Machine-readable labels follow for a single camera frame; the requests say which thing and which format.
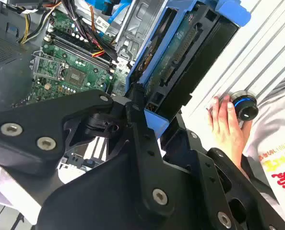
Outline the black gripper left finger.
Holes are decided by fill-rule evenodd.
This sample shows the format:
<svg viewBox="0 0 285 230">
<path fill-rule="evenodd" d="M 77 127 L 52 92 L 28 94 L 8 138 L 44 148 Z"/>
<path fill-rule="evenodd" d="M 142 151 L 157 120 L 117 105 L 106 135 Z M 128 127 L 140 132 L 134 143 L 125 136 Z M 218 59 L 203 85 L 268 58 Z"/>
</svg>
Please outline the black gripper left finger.
<svg viewBox="0 0 285 230">
<path fill-rule="evenodd" d="M 110 157 L 130 158 L 140 209 L 173 212 L 172 188 L 151 174 L 163 161 L 144 107 L 144 89 L 134 84 L 125 96 L 91 90 L 0 112 L 0 192 L 21 212 L 40 212 L 64 186 L 57 176 L 64 153 L 99 136 L 113 140 Z"/>
</svg>

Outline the person's hand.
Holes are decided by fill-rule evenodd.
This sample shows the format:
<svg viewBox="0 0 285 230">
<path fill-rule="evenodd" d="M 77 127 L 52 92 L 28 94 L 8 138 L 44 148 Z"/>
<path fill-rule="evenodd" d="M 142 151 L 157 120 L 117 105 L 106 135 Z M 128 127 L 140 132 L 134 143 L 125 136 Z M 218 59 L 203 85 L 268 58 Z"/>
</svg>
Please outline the person's hand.
<svg viewBox="0 0 285 230">
<path fill-rule="evenodd" d="M 247 177 L 241 167 L 242 153 L 249 139 L 252 121 L 239 126 L 236 111 L 230 96 L 226 95 L 222 102 L 218 97 L 212 100 L 212 109 L 208 110 L 208 126 L 216 147 L 226 154 L 235 166 Z"/>
</svg>

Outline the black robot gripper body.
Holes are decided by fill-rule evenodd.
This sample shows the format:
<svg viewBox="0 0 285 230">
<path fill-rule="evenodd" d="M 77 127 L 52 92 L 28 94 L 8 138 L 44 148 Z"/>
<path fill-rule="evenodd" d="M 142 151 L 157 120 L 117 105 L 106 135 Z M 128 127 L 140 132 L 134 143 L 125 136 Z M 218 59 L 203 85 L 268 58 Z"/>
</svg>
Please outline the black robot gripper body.
<svg viewBox="0 0 285 230">
<path fill-rule="evenodd" d="M 204 210 L 195 183 L 184 170 L 167 163 L 151 169 L 174 190 L 169 217 L 148 215 L 139 206 L 138 182 L 128 156 L 117 156 L 60 187 L 41 208 L 38 230 L 204 230 Z"/>
</svg>

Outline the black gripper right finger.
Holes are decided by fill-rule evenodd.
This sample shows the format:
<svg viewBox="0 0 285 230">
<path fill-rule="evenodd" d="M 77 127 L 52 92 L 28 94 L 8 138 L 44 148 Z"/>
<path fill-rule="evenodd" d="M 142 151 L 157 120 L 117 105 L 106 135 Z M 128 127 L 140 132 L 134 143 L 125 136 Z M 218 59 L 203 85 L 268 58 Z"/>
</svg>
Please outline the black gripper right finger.
<svg viewBox="0 0 285 230">
<path fill-rule="evenodd" d="M 197 182 L 198 220 L 204 230 L 285 230 L 285 221 L 219 149 L 206 151 L 177 113 L 161 138 L 169 163 Z"/>
</svg>

